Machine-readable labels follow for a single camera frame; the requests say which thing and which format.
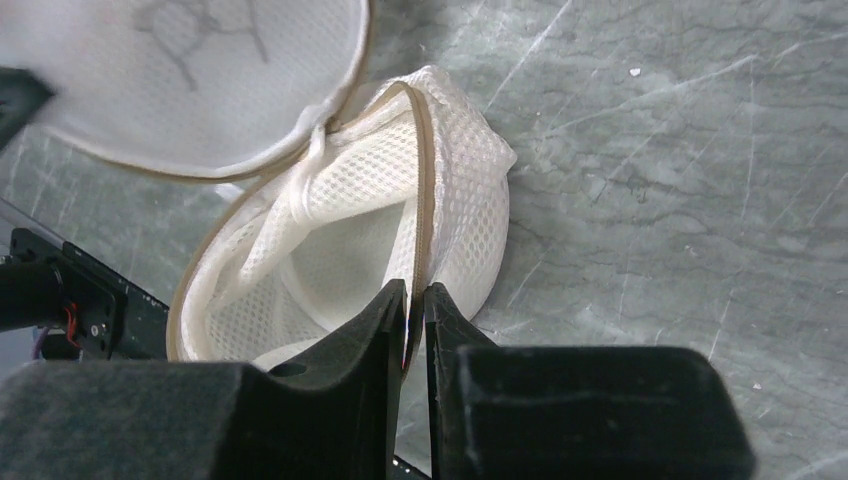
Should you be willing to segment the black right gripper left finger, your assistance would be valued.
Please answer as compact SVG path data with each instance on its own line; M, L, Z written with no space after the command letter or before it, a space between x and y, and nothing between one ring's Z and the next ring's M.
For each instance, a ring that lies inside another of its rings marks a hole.
M386 479L407 293L271 368L34 363L1 387L5 479Z

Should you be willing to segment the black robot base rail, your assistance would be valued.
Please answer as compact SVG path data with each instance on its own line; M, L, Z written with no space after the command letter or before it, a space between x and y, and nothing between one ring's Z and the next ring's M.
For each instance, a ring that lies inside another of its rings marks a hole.
M70 345L97 359L164 360L169 307L110 267L64 241L37 233L26 241L62 280L56 325Z

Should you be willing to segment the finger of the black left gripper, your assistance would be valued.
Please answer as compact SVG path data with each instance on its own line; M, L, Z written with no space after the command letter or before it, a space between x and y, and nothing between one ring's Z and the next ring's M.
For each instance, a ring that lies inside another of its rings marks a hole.
M1 67L1 148L6 146L55 96L45 82L25 69Z

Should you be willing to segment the white mesh laundry bag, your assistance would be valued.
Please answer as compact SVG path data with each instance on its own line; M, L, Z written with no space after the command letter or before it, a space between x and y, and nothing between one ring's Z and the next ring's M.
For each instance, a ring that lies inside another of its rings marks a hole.
M516 155L449 75L362 87L370 1L5 1L1 66L35 122L147 174L255 179L196 251L155 350L271 368L386 283L476 314L503 258Z

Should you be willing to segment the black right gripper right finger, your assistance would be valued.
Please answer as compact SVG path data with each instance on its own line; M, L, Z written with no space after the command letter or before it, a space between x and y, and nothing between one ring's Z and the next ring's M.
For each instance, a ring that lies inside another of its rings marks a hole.
M756 456L700 353L499 346L423 295L436 479L751 479Z

